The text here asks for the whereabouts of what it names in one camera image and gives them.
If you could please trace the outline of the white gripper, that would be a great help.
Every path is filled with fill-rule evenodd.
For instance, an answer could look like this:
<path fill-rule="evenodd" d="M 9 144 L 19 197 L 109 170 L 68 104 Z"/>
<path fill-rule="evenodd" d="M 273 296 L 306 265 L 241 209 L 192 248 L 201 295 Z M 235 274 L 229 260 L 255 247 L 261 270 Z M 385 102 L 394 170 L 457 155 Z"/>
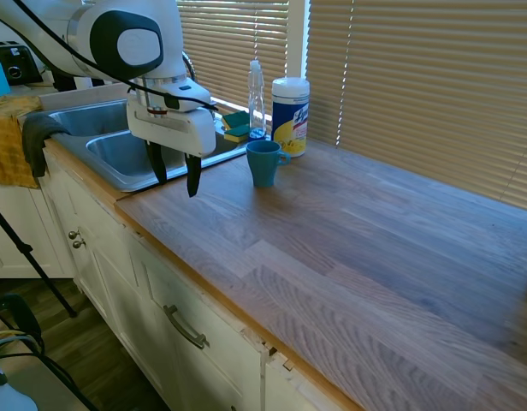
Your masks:
<path fill-rule="evenodd" d="M 204 108 L 188 112 L 169 111 L 153 115 L 133 93 L 127 97 L 127 125 L 131 134 L 146 140 L 146 152 L 159 184 L 167 180 L 162 146 L 185 153 L 187 192 L 190 198 L 198 192 L 202 158 L 216 149 L 214 118 Z"/>

